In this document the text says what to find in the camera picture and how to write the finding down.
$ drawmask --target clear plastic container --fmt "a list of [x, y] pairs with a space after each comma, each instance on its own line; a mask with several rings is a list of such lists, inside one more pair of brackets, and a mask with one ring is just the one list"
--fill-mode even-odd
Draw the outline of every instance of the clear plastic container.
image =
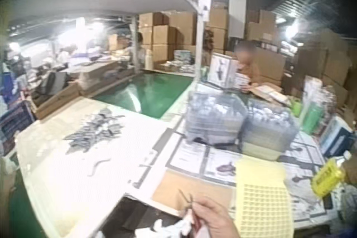
[[279, 156], [290, 147], [297, 133], [298, 125], [289, 109], [259, 100], [249, 100], [248, 116], [242, 132], [244, 143], [256, 148], [267, 148], [270, 152], [279, 152], [276, 154]]
[[236, 96], [193, 93], [186, 113], [186, 138], [207, 144], [234, 143], [247, 117], [247, 109]]

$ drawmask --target yellow bottle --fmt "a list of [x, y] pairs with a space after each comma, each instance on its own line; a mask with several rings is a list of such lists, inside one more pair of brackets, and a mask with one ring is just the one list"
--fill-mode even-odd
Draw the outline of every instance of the yellow bottle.
[[316, 195], [324, 197], [344, 179], [344, 169], [336, 164], [335, 158], [331, 158], [314, 176], [314, 178], [312, 178], [311, 187]]

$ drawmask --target cardboard box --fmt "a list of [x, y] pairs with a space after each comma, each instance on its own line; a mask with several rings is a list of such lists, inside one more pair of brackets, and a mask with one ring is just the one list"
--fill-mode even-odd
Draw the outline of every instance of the cardboard box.
[[161, 12], [145, 13], [139, 15], [139, 27], [152, 27], [163, 24]]
[[194, 28], [197, 26], [197, 14], [188, 11], [166, 13], [169, 25], [176, 28]]
[[333, 51], [348, 52], [348, 43], [330, 29], [323, 29], [310, 36], [307, 45], [319, 45]]
[[141, 47], [145, 48], [146, 50], [151, 50], [152, 51], [152, 44], [141, 45]]
[[321, 78], [326, 65], [327, 52], [327, 49], [320, 47], [299, 49], [296, 56], [295, 72], [303, 76]]
[[171, 61], [173, 60], [174, 45], [153, 45], [152, 61]]
[[322, 82], [325, 86], [330, 85], [334, 87], [337, 97], [337, 107], [342, 107], [346, 102], [348, 91], [325, 75], [322, 77]]
[[228, 10], [226, 9], [211, 9], [210, 20], [206, 24], [208, 27], [218, 29], [228, 29]]
[[260, 81], [261, 83], [271, 83], [275, 86], [281, 86], [281, 80], [275, 80], [265, 76], [261, 76]]
[[153, 27], [139, 28], [139, 32], [143, 35], [143, 44], [149, 45], [153, 42]]
[[153, 43], [157, 45], [174, 45], [176, 43], [176, 28], [168, 25], [154, 26]]
[[218, 28], [209, 28], [213, 32], [213, 48], [224, 50], [227, 30]]
[[213, 53], [219, 53], [219, 54], [223, 54], [224, 55], [224, 50], [218, 50], [217, 48], [214, 48], [212, 50]]
[[283, 55], [257, 48], [254, 62], [258, 65], [261, 76], [281, 81], [285, 66], [285, 57]]
[[276, 27], [266, 27], [260, 23], [249, 22], [246, 27], [245, 38], [247, 40], [258, 40], [274, 45], [279, 45], [280, 40]]
[[47, 117], [54, 111], [62, 108], [65, 104], [69, 103], [71, 100], [74, 100], [79, 96], [80, 87], [76, 82], [72, 82], [68, 87], [62, 89], [56, 95], [52, 96], [44, 103], [42, 103], [39, 107], [37, 107], [32, 100], [31, 109], [38, 120], [42, 120]]
[[324, 74], [343, 86], [350, 66], [351, 61], [344, 52], [329, 51]]
[[176, 43], [178, 45], [195, 45], [196, 28], [178, 27], [176, 34]]

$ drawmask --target worker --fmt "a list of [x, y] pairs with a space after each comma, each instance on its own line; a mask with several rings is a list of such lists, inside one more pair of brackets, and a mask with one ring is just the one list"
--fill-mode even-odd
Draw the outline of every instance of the worker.
[[237, 73], [248, 77], [249, 81], [241, 87], [243, 92], [248, 92], [260, 83], [260, 71], [254, 62], [256, 47], [250, 41], [238, 43], [234, 49], [235, 57], [238, 60]]
[[[146, 49], [142, 47], [143, 45], [143, 35], [138, 32], [138, 61], [140, 63], [140, 67], [144, 68], [145, 66], [145, 56], [146, 56]], [[131, 57], [133, 57], [133, 46], [129, 46], [126, 50], [130, 53]]]
[[197, 197], [192, 209], [206, 223], [211, 238], [240, 238], [227, 210], [212, 199]]
[[63, 65], [67, 64], [73, 53], [77, 50], [77, 46], [72, 44], [68, 47], [64, 47], [60, 49], [60, 53], [58, 54], [54, 65]]

